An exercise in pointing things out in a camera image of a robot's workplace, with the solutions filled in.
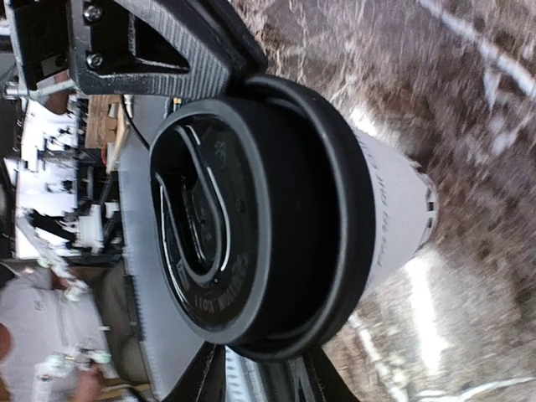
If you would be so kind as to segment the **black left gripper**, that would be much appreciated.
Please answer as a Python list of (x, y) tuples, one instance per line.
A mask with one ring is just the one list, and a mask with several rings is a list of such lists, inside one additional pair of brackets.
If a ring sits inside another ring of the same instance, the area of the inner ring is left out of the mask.
[(9, 1), (11, 44), (30, 90), (68, 70), (87, 95), (120, 94), (133, 17), (115, 1)]

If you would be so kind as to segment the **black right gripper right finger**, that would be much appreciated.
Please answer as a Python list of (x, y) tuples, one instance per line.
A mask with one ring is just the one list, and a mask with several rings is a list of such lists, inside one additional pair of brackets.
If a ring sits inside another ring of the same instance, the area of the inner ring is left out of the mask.
[(292, 359), (294, 400), (301, 402), (356, 402), (356, 397), (322, 349)]

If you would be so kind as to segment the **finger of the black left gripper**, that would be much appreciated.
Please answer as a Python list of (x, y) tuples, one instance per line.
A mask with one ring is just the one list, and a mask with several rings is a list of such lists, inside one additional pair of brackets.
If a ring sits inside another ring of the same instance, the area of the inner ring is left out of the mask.
[(184, 24), (172, 21), (160, 33), (130, 12), (104, 12), (88, 23), (82, 12), (70, 22), (70, 73), (87, 95), (219, 95), (231, 67)]
[(158, 32), (187, 61), (197, 50), (241, 77), (263, 73), (268, 60), (253, 33), (227, 1), (119, 1)]

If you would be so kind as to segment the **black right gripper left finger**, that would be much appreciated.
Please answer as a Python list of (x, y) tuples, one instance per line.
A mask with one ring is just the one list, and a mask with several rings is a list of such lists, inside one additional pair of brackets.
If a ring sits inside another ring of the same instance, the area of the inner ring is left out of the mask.
[(164, 402), (222, 402), (226, 398), (226, 349), (204, 343)]

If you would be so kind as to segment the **white paper coffee cup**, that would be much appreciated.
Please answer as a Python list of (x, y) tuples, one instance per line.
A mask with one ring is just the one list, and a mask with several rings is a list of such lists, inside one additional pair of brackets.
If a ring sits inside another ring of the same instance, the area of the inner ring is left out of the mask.
[(429, 241), (438, 215), (436, 186), (421, 165), (370, 135), (354, 131), (374, 191), (376, 235), (363, 295), (375, 291)]

